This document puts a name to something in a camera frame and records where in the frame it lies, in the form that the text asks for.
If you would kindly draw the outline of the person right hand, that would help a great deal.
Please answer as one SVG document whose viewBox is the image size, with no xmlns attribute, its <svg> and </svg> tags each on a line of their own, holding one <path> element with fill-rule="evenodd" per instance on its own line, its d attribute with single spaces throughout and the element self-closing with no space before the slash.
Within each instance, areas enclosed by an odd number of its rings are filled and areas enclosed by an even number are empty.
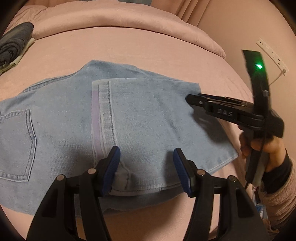
<svg viewBox="0 0 296 241">
<path fill-rule="evenodd" d="M 281 138 L 273 137 L 265 141 L 256 138 L 248 141 L 245 132 L 242 132 L 239 136 L 239 141 L 243 159 L 246 159 L 251 154 L 252 150 L 262 151 L 269 155 L 269 160 L 265 169 L 266 172 L 270 172 L 279 167 L 285 160 L 286 149 L 283 139 Z"/>
</svg>

